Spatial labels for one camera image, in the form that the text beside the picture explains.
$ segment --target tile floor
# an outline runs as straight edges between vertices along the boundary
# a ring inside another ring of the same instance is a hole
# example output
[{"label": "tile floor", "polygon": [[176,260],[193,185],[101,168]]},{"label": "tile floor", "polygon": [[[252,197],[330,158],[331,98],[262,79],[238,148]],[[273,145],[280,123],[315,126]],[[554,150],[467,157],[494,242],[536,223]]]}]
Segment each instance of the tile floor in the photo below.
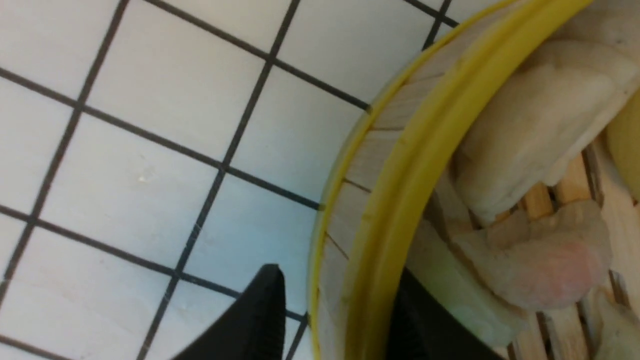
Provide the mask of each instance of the tile floor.
[{"label": "tile floor", "polygon": [[357,118],[496,0],[0,2],[0,358],[167,360],[310,233]]}]

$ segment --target black object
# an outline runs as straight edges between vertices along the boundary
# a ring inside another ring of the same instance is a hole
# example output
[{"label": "black object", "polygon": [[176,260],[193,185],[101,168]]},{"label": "black object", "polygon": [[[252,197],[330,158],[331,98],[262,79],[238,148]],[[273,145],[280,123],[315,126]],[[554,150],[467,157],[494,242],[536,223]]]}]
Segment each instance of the black object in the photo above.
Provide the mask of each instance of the black object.
[{"label": "black object", "polygon": [[396,295],[388,360],[502,360],[444,309],[407,269]]},{"label": "black object", "polygon": [[233,305],[174,360],[281,360],[284,276],[264,265]]},{"label": "black object", "polygon": [[[284,276],[277,265],[264,265],[220,319],[174,360],[282,360],[285,309]],[[387,359],[502,360],[406,269],[396,296]]]}]

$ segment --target white tile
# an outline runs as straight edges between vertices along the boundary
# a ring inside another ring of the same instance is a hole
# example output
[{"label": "white tile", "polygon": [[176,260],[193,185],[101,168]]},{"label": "white tile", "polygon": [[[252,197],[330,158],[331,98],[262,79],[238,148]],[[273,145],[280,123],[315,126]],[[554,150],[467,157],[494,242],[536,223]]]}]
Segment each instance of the white tile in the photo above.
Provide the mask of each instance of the white tile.
[{"label": "white tile", "polygon": [[404,1],[302,0],[278,57],[371,101],[420,52],[432,23]]},{"label": "white tile", "polygon": [[118,0],[4,0],[0,67],[76,98]]},{"label": "white tile", "polygon": [[24,222],[20,220],[0,214],[0,269],[2,271],[9,265],[9,260],[11,260],[15,246],[18,245],[24,225]]},{"label": "white tile", "polygon": [[232,165],[319,201],[329,171],[362,110],[273,69]]},{"label": "white tile", "polygon": [[221,160],[263,61],[132,0],[89,105]]},{"label": "white tile", "polygon": [[451,30],[453,30],[452,27],[450,27],[447,24],[441,24],[440,25],[440,29],[438,29],[438,34],[436,35],[436,41],[440,40],[441,38],[443,38],[446,34],[450,33]]},{"label": "white tile", "polygon": [[165,0],[268,52],[291,0]]},{"label": "white tile", "polygon": [[36,229],[0,333],[71,359],[134,359],[169,277]]},{"label": "white tile", "polygon": [[307,260],[316,212],[226,176],[185,271],[243,291],[266,263],[284,273],[287,309],[306,312]]},{"label": "white tile", "polygon": [[0,359],[2,360],[45,360],[43,357],[31,355],[26,351],[0,344]]},{"label": "white tile", "polygon": [[149,360],[173,358],[208,329],[234,301],[232,297],[207,288],[179,282],[149,349]]},{"label": "white tile", "polygon": [[455,21],[463,22],[500,1],[502,0],[452,0],[447,10],[447,16]]},{"label": "white tile", "polygon": [[216,170],[83,115],[42,218],[174,267]]},{"label": "white tile", "polygon": [[31,212],[71,112],[68,106],[0,79],[0,204]]},{"label": "white tile", "polygon": [[307,327],[305,334],[300,339],[293,360],[314,360],[314,353],[311,344],[311,330]]}]

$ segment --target black grout line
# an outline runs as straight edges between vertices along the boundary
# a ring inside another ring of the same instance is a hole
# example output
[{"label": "black grout line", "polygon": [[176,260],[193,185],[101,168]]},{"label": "black grout line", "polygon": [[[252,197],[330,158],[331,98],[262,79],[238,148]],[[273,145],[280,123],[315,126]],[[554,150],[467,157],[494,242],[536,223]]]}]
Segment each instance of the black grout line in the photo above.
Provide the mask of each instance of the black grout line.
[{"label": "black grout line", "polygon": [[142,129],[141,127],[135,126],[133,124],[130,124],[128,122],[125,122],[123,120],[120,120],[114,116],[111,116],[107,113],[104,113],[103,111],[100,111],[98,109],[92,108],[91,106],[85,106],[84,107],[84,112],[98,118],[99,120],[102,120],[108,124],[111,124],[115,127],[119,127],[120,129],[123,129],[124,131],[127,131],[128,133],[132,133],[134,135],[138,135],[143,139],[149,140],[151,142],[154,142],[160,146],[166,147],[167,149],[171,149],[175,152],[179,152],[182,155],[185,155],[189,158],[192,158],[194,160],[197,160],[201,163],[205,163],[209,166],[212,166],[214,168],[218,168],[220,167],[220,162],[218,160],[215,160],[209,156],[206,156],[204,154],[200,154],[199,152],[189,149],[188,147],[185,147],[183,145],[180,145],[179,143],[173,142],[167,138],[163,138],[162,136],[156,135],[154,133],[151,133],[147,130]]},{"label": "black grout line", "polygon": [[215,201],[215,198],[220,190],[222,181],[224,180],[224,177],[227,174],[227,171],[229,170],[231,160],[240,144],[240,139],[242,138],[242,135],[244,134],[244,130],[246,129],[246,126],[249,122],[249,119],[251,118],[253,110],[255,109],[255,105],[258,102],[258,98],[260,97],[260,94],[262,93],[262,89],[264,88],[267,78],[269,77],[269,73],[273,68],[273,64],[278,55],[278,51],[280,50],[280,46],[282,45],[284,36],[286,35],[287,30],[291,25],[293,16],[296,13],[296,10],[298,9],[299,3],[300,3],[300,0],[292,0],[289,5],[289,8],[287,9],[287,13],[285,14],[285,17],[282,20],[282,24],[280,26],[280,29],[278,30],[276,39],[273,42],[273,45],[269,52],[269,56],[266,58],[266,62],[264,64],[264,67],[262,68],[262,72],[260,72],[260,76],[258,77],[258,80],[255,84],[251,97],[240,119],[240,123],[238,124],[236,132],[234,133],[234,137],[231,141],[231,144],[229,145],[229,148],[227,149],[227,153],[225,154],[225,157],[222,161],[222,164],[218,169],[218,173],[216,174],[216,179],[214,180],[213,185],[211,186],[211,190],[209,191],[209,194],[207,195],[204,205],[200,210],[200,214],[198,215],[198,218],[193,226],[191,235],[189,236],[187,243],[185,244],[184,250],[180,255],[180,260],[178,261],[178,265],[175,268],[176,274],[173,276],[171,282],[169,283],[169,286],[166,289],[162,302],[160,303],[160,306],[158,307],[154,320],[152,321],[151,326],[149,327],[147,336],[145,337],[145,341],[140,348],[140,352],[138,353],[136,360],[144,360],[148,354],[148,350],[151,347],[151,344],[153,343],[153,340],[156,336],[156,332],[160,326],[160,323],[162,322],[164,313],[166,312],[166,309],[169,306],[169,302],[173,297],[173,293],[175,292],[175,287],[178,283],[178,280],[180,276],[182,276],[183,274],[184,267],[186,266],[186,263],[189,259],[189,256],[191,255],[191,252],[193,251],[195,243],[198,239],[198,235],[200,234],[200,231],[204,226],[205,221],[207,220],[207,216],[209,215],[213,202]]},{"label": "black grout line", "polygon": [[0,335],[0,343],[8,345],[13,348],[20,349],[32,355],[40,356],[46,360],[71,360],[68,357],[53,354],[52,352],[48,352],[41,348],[36,348],[33,345],[29,345],[15,339],[11,339],[4,335]]},{"label": "black grout line", "polygon": [[420,2],[419,0],[404,0],[406,3],[413,5],[417,9],[423,11],[424,13],[434,17],[436,20],[440,19],[443,23],[449,25],[452,28],[458,26],[458,22],[449,18],[444,13],[439,12],[438,10],[428,6]]},{"label": "black grout line", "polygon": [[343,92],[342,90],[335,88],[334,86],[329,85],[328,83],[325,83],[324,81],[314,78],[313,76],[307,74],[306,72],[300,71],[298,69],[296,69],[295,67],[285,63],[282,60],[276,59],[274,65],[276,65],[278,68],[290,73],[293,76],[296,76],[297,78],[300,78],[304,81],[306,81],[307,83],[310,83],[326,92],[328,92],[329,94],[332,94],[333,96],[336,96],[360,109],[369,110],[369,104],[367,104],[366,102],[358,99],[357,97],[353,96],[353,95],[349,95],[346,92]]},{"label": "black grout line", "polygon": [[231,44],[234,44],[235,46],[238,46],[239,48],[245,50],[248,53],[251,53],[253,55],[258,56],[259,58],[262,59],[266,59],[269,57],[269,54],[263,50],[258,49],[257,47],[249,44],[248,42],[241,40],[229,33],[227,33],[226,31],[223,31],[211,24],[209,24],[208,22],[201,20],[193,15],[191,15],[188,12],[182,11],[178,8],[176,8],[173,5],[170,5],[166,2],[164,2],[163,0],[144,0],[146,2],[148,2],[151,5],[154,5],[172,15],[175,15],[177,17],[179,17],[180,19],[208,32],[211,33],[227,42],[230,42]]},{"label": "black grout line", "polygon": [[0,214],[4,214],[4,215],[6,215],[8,217],[16,218],[16,219],[22,220],[24,222],[29,221],[29,215],[27,215],[27,214],[25,214],[23,212],[8,208],[8,207],[6,207],[4,205],[0,205]]},{"label": "black grout line", "polygon": [[449,5],[451,5],[451,0],[444,0],[442,2],[442,6],[439,11],[441,16],[435,19],[435,22],[431,27],[431,31],[429,31],[429,36],[427,36],[427,40],[424,42],[424,46],[422,46],[422,50],[425,50],[435,42],[438,32],[440,31],[440,26],[442,25],[442,19],[446,16]]},{"label": "black grout line", "polygon": [[100,250],[102,252],[105,252],[109,255],[115,256],[116,258],[120,258],[124,261],[130,262],[132,264],[141,266],[143,268],[155,271],[155,272],[159,272],[160,274],[165,274],[165,275],[169,275],[169,276],[173,276],[174,275],[174,271],[172,268],[168,267],[168,266],[164,266],[164,265],[160,265],[158,263],[155,263],[153,261],[149,261],[146,259],[143,259],[139,256],[135,256],[134,254],[131,254],[129,252],[126,252],[124,250],[120,250],[116,247],[112,247],[110,245],[107,245],[105,243],[102,243],[100,241],[91,239],[87,236],[78,234],[74,231],[68,230],[68,229],[64,229],[63,227],[60,227],[58,225],[52,224],[50,222],[46,222],[44,220],[37,220],[36,221],[36,226],[45,230],[48,230],[54,234],[58,234],[60,236],[64,236],[70,240],[74,240],[77,241],[79,243],[85,244],[89,247],[92,247],[94,249]]},{"label": "black grout line", "polygon": [[308,314],[301,315],[301,314],[298,314],[298,313],[294,313],[291,310],[287,310],[287,317],[291,318],[293,320],[299,321],[299,322],[301,322],[302,320],[307,319],[307,316],[308,316]]},{"label": "black grout line", "polygon": [[[32,83],[27,79],[24,79],[22,77],[19,77],[18,75],[15,75],[11,72],[8,72],[2,68],[0,68],[0,78],[5,78],[5,79],[9,79],[10,81],[15,82],[18,85],[24,86],[25,88],[29,89],[29,90],[33,90],[38,92],[39,94],[42,94],[50,99],[54,99],[54,100],[58,100],[61,101],[63,104],[67,104],[69,106],[73,106],[76,107],[77,106],[77,102],[73,99],[70,99],[68,97],[65,97],[64,95],[58,94],[52,90],[49,90],[47,88],[44,88],[36,83]],[[144,138],[148,141],[151,141],[153,143],[156,143],[160,146],[166,147],[167,149],[171,149],[175,152],[179,152],[185,156],[188,156],[194,160],[197,160],[201,163],[204,163],[206,165],[209,165],[211,167],[214,168],[221,168],[221,163],[218,160],[215,160],[209,156],[206,156],[204,154],[200,154],[197,151],[194,151],[193,149],[190,149],[188,147],[185,147],[183,145],[180,145],[178,143],[175,143],[167,138],[163,138],[162,136],[156,135],[154,133],[151,133],[147,130],[144,130],[138,126],[132,125],[126,121],[120,120],[112,115],[109,115],[107,113],[104,113],[101,110],[92,108],[91,106],[87,106],[85,105],[83,107],[83,112],[91,115],[93,117],[95,117],[96,119],[99,119],[101,121],[104,121],[108,124],[111,124],[113,126],[119,127],[120,129],[123,129],[124,131],[127,131],[128,133],[132,133],[134,135],[140,136],[141,138]],[[251,184],[254,184],[256,186],[259,186],[267,191],[276,193],[278,195],[281,195],[289,200],[292,200],[294,202],[297,202],[299,204],[302,204],[304,206],[307,206],[309,208],[312,209],[318,209],[319,205],[317,202],[312,201],[310,199],[307,199],[301,195],[295,194],[293,192],[290,192],[289,190],[284,190],[283,188],[275,185],[275,184],[271,184],[263,179],[260,179],[258,177],[255,177],[253,175],[247,174],[246,172],[243,172],[242,170],[238,170],[236,168],[232,168],[231,166],[228,167],[228,172],[230,174],[234,174],[236,177],[239,177]]]},{"label": "black grout line", "polygon": [[226,295],[228,297],[232,297],[234,299],[237,299],[241,294],[240,292],[238,292],[236,290],[230,289],[230,288],[228,288],[226,286],[222,286],[222,285],[216,284],[215,282],[211,282],[209,280],[201,279],[201,278],[199,278],[197,276],[193,276],[191,274],[183,273],[180,276],[180,279],[182,281],[186,281],[188,283],[197,285],[197,286],[199,286],[201,288],[205,288],[205,289],[209,289],[209,290],[215,291],[216,293],[220,293],[220,294]]},{"label": "black grout line", "polygon": [[9,264],[7,265],[7,268],[4,272],[4,281],[0,284],[0,307],[2,306],[2,303],[6,296],[9,284],[11,283],[11,279],[13,278],[13,275],[18,267],[18,264],[20,263],[20,259],[24,253],[24,249],[27,247],[29,238],[31,237],[31,233],[33,232],[33,229],[36,225],[36,220],[38,219],[38,217],[40,216],[40,213],[42,212],[42,208],[44,207],[45,200],[47,198],[47,195],[49,194],[49,190],[51,189],[51,183],[53,182],[53,179],[56,176],[56,173],[58,171],[58,168],[60,167],[60,164],[62,163],[62,159],[65,155],[65,152],[67,151],[69,143],[71,142],[71,138],[74,135],[74,131],[76,130],[76,127],[80,120],[80,115],[82,114],[82,107],[86,103],[87,98],[89,98],[91,87],[93,86],[93,83],[95,82],[95,79],[98,76],[98,71],[100,70],[100,66],[102,66],[102,63],[104,63],[104,59],[107,55],[107,51],[109,50],[109,46],[111,45],[111,42],[115,37],[116,31],[118,29],[118,25],[122,20],[122,16],[124,15],[124,11],[128,3],[129,3],[129,0],[120,0],[120,2],[118,3],[118,6],[116,7],[116,10],[113,14],[113,18],[111,19],[111,24],[109,25],[109,29],[107,30],[107,33],[104,36],[104,39],[100,45],[100,48],[95,57],[95,60],[93,61],[91,69],[89,70],[89,74],[87,75],[87,78],[84,81],[84,85],[80,92],[80,96],[78,97],[78,101],[76,102],[76,107],[74,108],[71,114],[71,118],[69,119],[69,123],[67,124],[65,133],[62,136],[62,139],[60,140],[60,144],[58,145],[58,148],[54,153],[53,160],[49,165],[49,169],[47,170],[47,173],[44,177],[42,186],[38,191],[38,197],[36,198],[35,205],[33,206],[33,210],[29,215],[29,220],[27,221],[27,225],[24,228],[22,235],[20,236],[20,240],[18,241],[18,244],[16,245],[16,248],[13,251],[13,254],[11,256],[11,260],[9,260]]},{"label": "black grout line", "polygon": [[[17,220],[22,220],[22,221],[28,221],[29,219],[29,215],[25,214],[25,213],[21,213],[20,211],[14,210],[12,208],[9,208],[7,206],[4,205],[0,205],[0,214],[4,214],[8,217],[12,217],[15,218]],[[138,256],[135,256],[129,252],[120,250],[116,247],[112,247],[110,245],[106,245],[105,243],[102,243],[100,241],[91,239],[85,235],[82,234],[78,234],[74,231],[65,229],[61,226],[52,224],[50,222],[46,222],[44,220],[37,220],[36,221],[36,226],[41,228],[41,229],[45,229],[47,231],[50,231],[54,234],[58,234],[60,236],[63,236],[69,240],[73,240],[73,241],[77,241],[79,243],[85,244],[93,249],[99,250],[101,252],[105,252],[106,254],[115,256],[116,258],[122,259],[124,261],[127,261],[129,263],[141,266],[143,268],[146,268],[148,270],[151,271],[155,271],[155,272],[159,272],[160,274],[165,274],[165,275],[169,275],[169,276],[173,276],[175,275],[175,270],[168,267],[168,266],[164,266],[164,265],[160,265],[158,263],[154,263],[153,261],[149,261],[143,258],[140,258]],[[205,288],[208,290],[212,290],[215,291],[216,293],[220,293],[223,295],[226,295],[228,297],[232,297],[234,299],[238,298],[240,296],[240,292],[230,289],[226,286],[222,286],[220,284],[216,284],[215,282],[211,282],[209,280],[205,280],[202,279],[200,277],[191,275],[191,274],[187,274],[185,272],[183,272],[182,274],[180,274],[179,276],[179,280],[188,282],[190,284],[194,284],[197,285],[201,288]],[[300,315],[298,313],[295,313],[293,311],[287,310],[287,316],[289,318],[292,318],[293,320],[297,320],[297,321],[302,321],[302,319],[304,318],[304,315]]]},{"label": "black grout line", "polygon": [[[269,58],[271,57],[271,54],[273,53],[273,51],[275,50],[276,53],[280,50],[280,46],[282,45],[282,42],[284,41],[284,36],[280,36],[281,34],[277,34],[276,36],[276,40],[274,41],[274,44],[270,50],[269,53],[266,53],[263,50],[258,49],[257,47],[249,44],[248,42],[245,42],[244,40],[241,40],[209,23],[207,23],[204,20],[198,19],[197,17],[182,11],[170,4],[167,4],[166,2],[164,2],[163,0],[144,0],[154,6],[157,6],[158,8],[179,17],[180,19],[210,33],[213,34],[227,42],[230,42],[231,44],[234,44],[238,47],[240,47],[241,49],[247,51],[250,54],[256,55],[259,58],[262,58],[263,60],[269,60]],[[334,86],[329,85],[328,83],[325,83],[324,81],[317,79],[301,70],[296,69],[295,67],[293,67],[292,65],[289,65],[287,63],[285,63],[282,60],[278,60],[276,59],[274,61],[274,65],[290,74],[292,74],[293,76],[296,76],[297,78],[300,78],[301,80],[306,81],[307,83],[310,83],[326,92],[328,92],[329,94],[332,94],[342,100],[345,100],[346,102],[355,105],[363,110],[367,110],[369,108],[369,105],[360,100],[357,99],[355,96],[349,95],[346,92],[343,92],[342,90],[339,90],[338,88],[335,88]]]},{"label": "black grout line", "polygon": [[255,177],[251,174],[248,174],[242,170],[238,170],[236,168],[232,168],[229,167],[229,169],[227,170],[227,173],[230,175],[233,175],[235,177],[238,177],[248,183],[254,184],[256,186],[259,186],[263,189],[269,190],[272,193],[278,194],[282,197],[285,197],[291,201],[297,202],[298,204],[304,205],[308,208],[311,208],[313,210],[318,210],[320,208],[320,204],[318,204],[317,202],[307,199],[306,197],[300,196],[296,193],[292,193],[289,190],[285,190],[279,186],[276,186],[274,184],[271,184],[265,180],[262,180],[258,177]]},{"label": "black grout line", "polygon": [[24,78],[18,74],[10,72],[9,70],[0,68],[0,78],[4,78],[8,81],[21,85],[31,91],[34,91],[40,95],[43,95],[55,101],[62,102],[65,105],[71,106],[72,108],[76,105],[76,101],[71,99],[70,97],[67,97],[58,92],[50,90],[40,84],[36,84],[27,78]]},{"label": "black grout line", "polygon": [[293,342],[291,343],[291,348],[289,349],[289,353],[285,360],[293,360],[293,355],[296,354],[296,350],[298,349],[298,345],[300,345],[300,340],[302,340],[302,336],[305,334],[305,330],[307,330],[308,325],[308,314],[303,316],[300,321],[300,326],[298,326],[298,331],[296,332],[296,337],[293,338]]}]

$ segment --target yellow rim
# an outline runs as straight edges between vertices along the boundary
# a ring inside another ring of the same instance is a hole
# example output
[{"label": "yellow rim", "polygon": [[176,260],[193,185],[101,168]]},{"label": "yellow rim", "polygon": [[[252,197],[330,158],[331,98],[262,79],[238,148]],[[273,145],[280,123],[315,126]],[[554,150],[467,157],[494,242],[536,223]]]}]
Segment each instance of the yellow rim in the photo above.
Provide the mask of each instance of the yellow rim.
[{"label": "yellow rim", "polygon": [[[371,113],[360,119],[343,146],[325,188],[310,258],[308,299],[316,360],[320,360],[317,289],[324,234],[340,184],[358,146],[376,117],[415,70],[480,18],[513,2],[507,0],[477,14],[420,55],[382,93]],[[345,287],[352,286],[353,291],[345,359],[383,358],[406,253],[420,214],[448,159],[473,120],[517,66],[590,2],[533,0],[526,3],[467,49],[456,71],[445,75],[409,121],[383,167],[349,255]]]}]

